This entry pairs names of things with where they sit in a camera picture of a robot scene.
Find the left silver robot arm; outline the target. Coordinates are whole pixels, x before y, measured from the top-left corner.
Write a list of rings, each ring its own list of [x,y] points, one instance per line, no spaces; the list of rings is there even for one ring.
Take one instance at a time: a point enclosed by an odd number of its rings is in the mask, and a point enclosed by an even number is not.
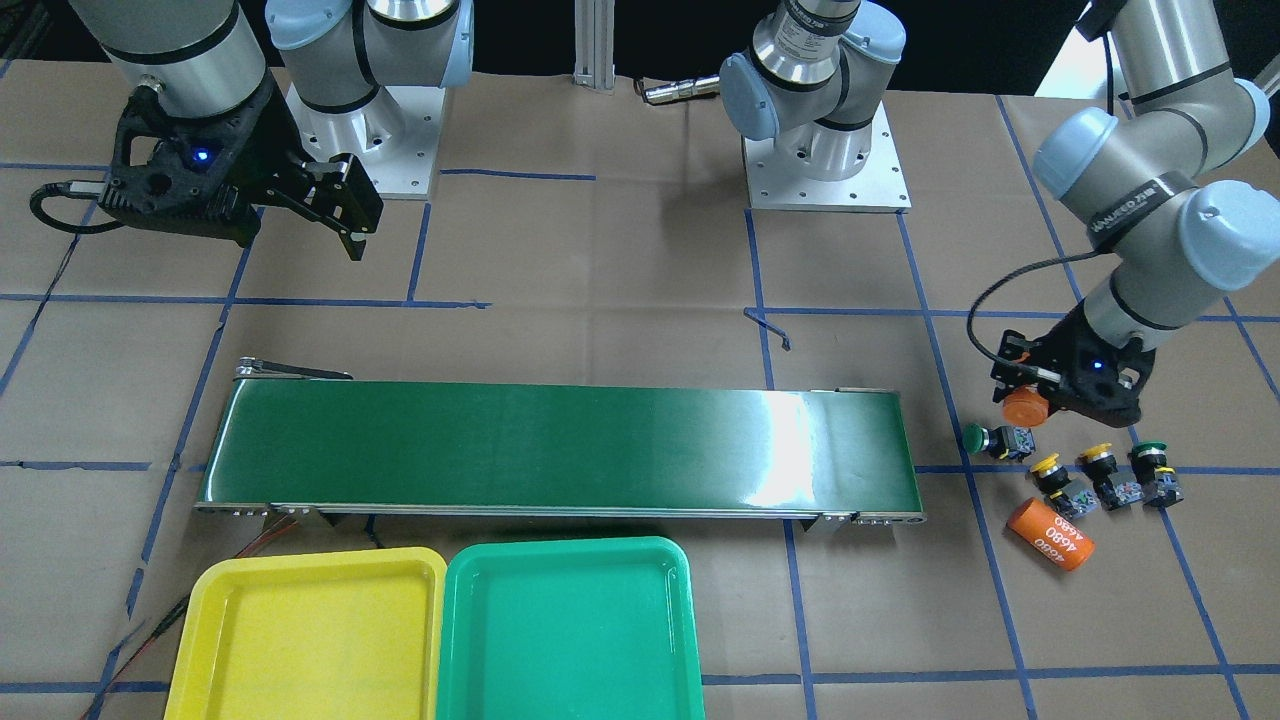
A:
[[[1107,427],[1140,420],[1157,348],[1277,260],[1277,200],[1240,181],[1202,186],[1251,149],[1268,99],[1234,76],[1211,1],[1093,1],[1078,20],[1111,38],[1135,115],[1098,108],[1041,145],[1036,178],[1084,225],[1091,256],[1119,264],[1048,333],[1006,331],[995,402],[1018,427],[1070,411]],[[904,23],[870,1],[782,1],[719,67],[719,92],[746,140],[800,152],[836,182],[861,169],[870,123],[902,59]]]

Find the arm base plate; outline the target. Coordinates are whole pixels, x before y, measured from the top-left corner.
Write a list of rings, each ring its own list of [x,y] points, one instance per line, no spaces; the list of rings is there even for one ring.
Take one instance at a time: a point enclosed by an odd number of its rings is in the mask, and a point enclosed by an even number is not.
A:
[[[326,114],[307,108],[294,86],[285,96],[302,145],[317,160],[339,152],[360,158],[384,199],[428,201],[449,91],[434,87],[381,88],[364,108]]]
[[[844,132],[818,123],[778,138],[742,140],[749,205],[756,210],[899,213],[913,206],[884,105]]]

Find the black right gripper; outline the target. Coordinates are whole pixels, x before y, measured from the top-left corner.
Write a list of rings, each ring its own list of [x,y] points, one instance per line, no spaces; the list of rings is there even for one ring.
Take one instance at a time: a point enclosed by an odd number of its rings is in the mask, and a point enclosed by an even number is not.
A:
[[[384,202],[360,156],[311,160],[276,82],[264,78],[238,106],[207,118],[168,114],[155,79],[137,83],[116,126],[99,208],[124,225],[232,240],[259,233],[257,205],[285,208],[337,233],[364,258]]]

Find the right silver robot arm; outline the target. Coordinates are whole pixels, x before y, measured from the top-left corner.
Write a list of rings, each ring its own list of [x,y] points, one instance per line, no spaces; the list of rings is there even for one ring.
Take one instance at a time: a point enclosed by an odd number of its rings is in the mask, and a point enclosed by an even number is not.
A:
[[[449,88],[474,68],[471,1],[268,1],[291,74],[283,88],[238,1],[76,1],[131,83],[100,182],[42,187],[29,201],[88,199],[119,228],[229,240],[259,209],[324,225],[364,256],[388,199],[430,192]]]

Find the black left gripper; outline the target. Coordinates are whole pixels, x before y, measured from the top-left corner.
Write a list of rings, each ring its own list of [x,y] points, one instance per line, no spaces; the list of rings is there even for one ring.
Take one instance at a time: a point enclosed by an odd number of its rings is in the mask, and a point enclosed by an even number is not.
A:
[[[1071,411],[1112,428],[1142,418],[1139,396],[1155,368],[1158,328],[1105,300],[1078,304],[1046,334],[1029,340],[1006,329],[991,378],[997,404],[1012,389],[1034,386],[1051,414]]]

